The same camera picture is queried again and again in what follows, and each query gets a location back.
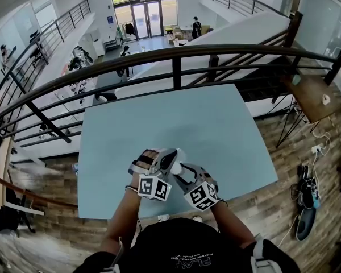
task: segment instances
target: forearm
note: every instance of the forearm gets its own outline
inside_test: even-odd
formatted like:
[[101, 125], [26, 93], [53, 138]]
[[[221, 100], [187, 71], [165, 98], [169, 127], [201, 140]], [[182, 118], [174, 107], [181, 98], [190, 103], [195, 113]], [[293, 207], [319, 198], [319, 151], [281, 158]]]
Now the forearm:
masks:
[[255, 242], [254, 236], [246, 225], [229, 210], [226, 203], [220, 201], [211, 207], [219, 230], [230, 237], [238, 246], [246, 247]]
[[122, 237], [125, 249], [130, 248], [136, 231], [140, 199], [141, 197], [139, 197], [136, 192], [130, 189], [126, 190], [125, 195], [107, 228], [105, 239], [101, 244], [101, 250], [109, 251], [109, 247], [112, 249], [118, 247], [117, 249], [114, 249], [116, 252], [111, 252], [116, 254], [120, 248], [117, 244], [119, 237]]

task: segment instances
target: glass door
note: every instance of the glass door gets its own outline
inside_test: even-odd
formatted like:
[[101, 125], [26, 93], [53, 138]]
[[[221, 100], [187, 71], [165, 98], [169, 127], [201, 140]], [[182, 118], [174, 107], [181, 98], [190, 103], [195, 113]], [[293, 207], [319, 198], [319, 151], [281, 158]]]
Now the glass door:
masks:
[[144, 39], [149, 37], [149, 29], [147, 18], [145, 15], [144, 4], [134, 5], [132, 7], [134, 11], [136, 29], [138, 30], [139, 39]]
[[159, 2], [147, 3], [150, 37], [161, 35]]

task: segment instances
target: backpack strap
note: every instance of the backpack strap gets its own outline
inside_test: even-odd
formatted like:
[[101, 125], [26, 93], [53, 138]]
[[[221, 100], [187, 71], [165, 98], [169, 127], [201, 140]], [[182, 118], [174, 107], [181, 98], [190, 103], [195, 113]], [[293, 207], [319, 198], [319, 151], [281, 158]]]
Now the backpack strap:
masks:
[[258, 236], [251, 256], [251, 268], [253, 273], [282, 273], [278, 263], [263, 257], [264, 240]]

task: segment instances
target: person's left hand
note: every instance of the person's left hand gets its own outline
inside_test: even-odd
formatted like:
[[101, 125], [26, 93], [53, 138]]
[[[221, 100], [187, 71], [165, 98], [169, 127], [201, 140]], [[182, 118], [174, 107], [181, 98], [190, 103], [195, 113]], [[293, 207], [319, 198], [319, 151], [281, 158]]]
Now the person's left hand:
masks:
[[[155, 159], [157, 157], [159, 153], [157, 151], [154, 151], [154, 150], [145, 150], [141, 156], [147, 156], [149, 158], [152, 158], [152, 159]], [[135, 163], [136, 166], [140, 167], [140, 168], [143, 168], [143, 169], [147, 169], [149, 170], [150, 169], [150, 164], [147, 164], [143, 161], [140, 161], [138, 160], [136, 163]], [[136, 172], [132, 172], [132, 179], [131, 179], [131, 182], [130, 182], [130, 186], [133, 187], [133, 188], [138, 188], [139, 186], [139, 174], [136, 173]]]

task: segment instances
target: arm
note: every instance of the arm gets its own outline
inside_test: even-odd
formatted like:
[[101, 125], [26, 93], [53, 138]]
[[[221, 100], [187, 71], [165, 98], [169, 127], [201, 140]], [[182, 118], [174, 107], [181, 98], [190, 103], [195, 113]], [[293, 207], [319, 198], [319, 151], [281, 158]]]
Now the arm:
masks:
[[[158, 153], [155, 151], [146, 151], [144, 156], [155, 158]], [[150, 165], [141, 161], [137, 161], [136, 165], [149, 169]], [[130, 186], [138, 189], [139, 174], [133, 173]], [[120, 249], [119, 237], [122, 237], [124, 249], [130, 249], [132, 239], [136, 231], [136, 222], [138, 220], [138, 212], [140, 207], [141, 197], [130, 189], [127, 189], [125, 195], [116, 209], [113, 218], [111, 219], [105, 238], [103, 239], [100, 251], [105, 251], [117, 255]]]
[[221, 233], [235, 241], [238, 246], [244, 249], [255, 242], [251, 231], [229, 210], [225, 202], [219, 201], [211, 207], [211, 211]]

